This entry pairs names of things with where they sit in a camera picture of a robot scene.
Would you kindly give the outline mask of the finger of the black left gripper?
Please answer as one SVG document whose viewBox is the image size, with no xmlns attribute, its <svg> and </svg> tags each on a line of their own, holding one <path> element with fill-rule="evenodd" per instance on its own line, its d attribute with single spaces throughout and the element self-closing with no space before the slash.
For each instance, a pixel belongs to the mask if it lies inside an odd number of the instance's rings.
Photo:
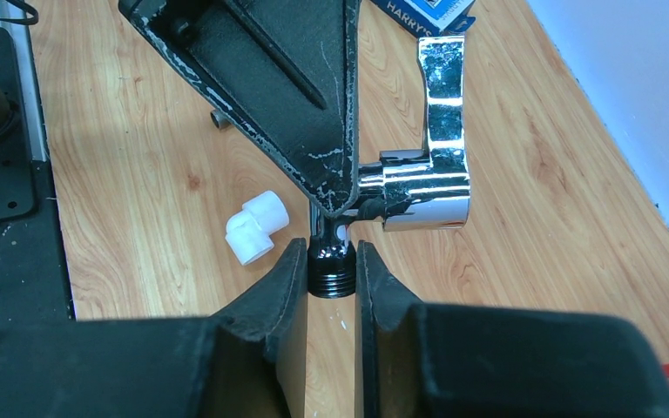
<svg viewBox="0 0 669 418">
<path fill-rule="evenodd" d="M 357 194 L 356 1 L 122 1 L 119 12 L 328 216 Z"/>
</svg>

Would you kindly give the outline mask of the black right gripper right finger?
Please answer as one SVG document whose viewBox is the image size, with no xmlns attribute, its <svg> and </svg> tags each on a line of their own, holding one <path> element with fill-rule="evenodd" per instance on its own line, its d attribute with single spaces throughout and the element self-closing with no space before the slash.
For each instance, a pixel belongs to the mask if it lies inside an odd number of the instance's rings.
<svg viewBox="0 0 669 418">
<path fill-rule="evenodd" d="M 421 300 L 362 242 L 358 417 L 669 417 L 651 344 L 616 316 Z"/>
</svg>

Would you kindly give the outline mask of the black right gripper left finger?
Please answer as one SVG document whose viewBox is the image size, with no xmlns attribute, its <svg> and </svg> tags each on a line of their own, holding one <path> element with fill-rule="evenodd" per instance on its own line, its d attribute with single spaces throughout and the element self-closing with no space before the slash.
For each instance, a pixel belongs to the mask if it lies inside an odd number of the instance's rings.
<svg viewBox="0 0 669 418">
<path fill-rule="evenodd" d="M 208 317 L 0 328 L 0 417 L 302 417 L 307 243 Z"/>
</svg>

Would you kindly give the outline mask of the white PVC elbow on table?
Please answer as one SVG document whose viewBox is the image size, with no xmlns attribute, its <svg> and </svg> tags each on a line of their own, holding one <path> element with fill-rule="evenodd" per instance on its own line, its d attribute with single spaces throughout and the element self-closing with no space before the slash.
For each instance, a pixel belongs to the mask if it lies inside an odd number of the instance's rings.
<svg viewBox="0 0 669 418">
<path fill-rule="evenodd" d="M 247 266 L 274 248 L 271 236 L 289 222 L 283 201 L 268 190 L 245 202 L 227 221 L 225 240 L 239 263 Z"/>
</svg>

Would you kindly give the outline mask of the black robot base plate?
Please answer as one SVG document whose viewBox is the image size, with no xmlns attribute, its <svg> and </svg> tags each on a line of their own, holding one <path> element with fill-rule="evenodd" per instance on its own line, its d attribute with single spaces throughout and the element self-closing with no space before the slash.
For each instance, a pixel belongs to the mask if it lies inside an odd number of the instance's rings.
<svg viewBox="0 0 669 418">
<path fill-rule="evenodd" d="M 73 297 L 30 36 L 0 27 L 0 327 L 71 320 Z"/>
</svg>

